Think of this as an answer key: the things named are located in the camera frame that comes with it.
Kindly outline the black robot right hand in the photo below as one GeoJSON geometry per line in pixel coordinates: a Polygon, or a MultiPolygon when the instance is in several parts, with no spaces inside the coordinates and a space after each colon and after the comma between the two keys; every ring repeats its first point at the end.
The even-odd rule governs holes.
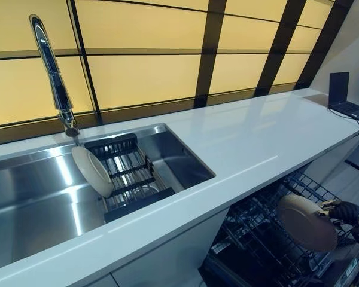
{"type": "Polygon", "coordinates": [[[326,216],[330,219],[338,219],[345,224],[359,226],[359,206],[348,201],[330,200],[321,205],[322,211],[318,216],[326,216]]]}

